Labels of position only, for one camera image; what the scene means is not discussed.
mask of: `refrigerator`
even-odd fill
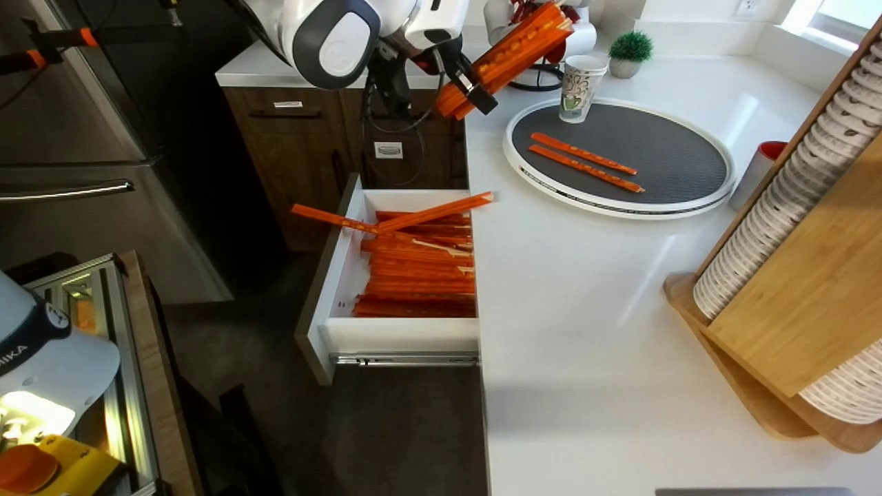
[[[211,302],[278,255],[224,93],[206,83],[248,32],[224,2],[189,8],[179,43],[71,47],[41,72],[0,75],[0,270],[138,250],[164,302]],[[22,18],[172,25],[160,0],[0,2],[0,53],[33,47]]]

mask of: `floor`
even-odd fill
[[[281,492],[485,496],[481,368],[339,368],[318,385],[293,341],[310,279],[289,255],[235,302],[167,306],[183,376],[213,404],[242,385]],[[253,492],[220,455],[235,448],[202,452],[211,492]]]

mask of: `cabinet door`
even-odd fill
[[[415,113],[437,101],[437,90],[412,90]],[[466,141],[461,120],[428,113],[417,120],[391,119],[377,95],[339,90],[351,138],[351,163],[370,188],[466,188]]]
[[[286,248],[318,252],[329,229],[289,214],[289,206],[339,203],[348,146],[335,90],[227,87],[227,98]]]

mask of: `white drawer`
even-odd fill
[[[376,219],[376,210],[428,210],[464,197],[466,189],[362,189],[342,197],[342,212]],[[362,230],[339,229],[329,237],[318,274],[303,299],[295,341],[321,382],[335,380],[335,367],[468,367],[477,363],[475,316],[354,316],[370,268]]]

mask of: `round plate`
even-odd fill
[[[529,131],[634,166],[646,193],[617,189],[533,153]],[[617,101],[592,101],[584,124],[562,124],[557,101],[523,106],[506,128],[506,153],[519,177],[545,194],[609,217],[678,219],[708,212],[733,193],[730,153],[712,134]]]

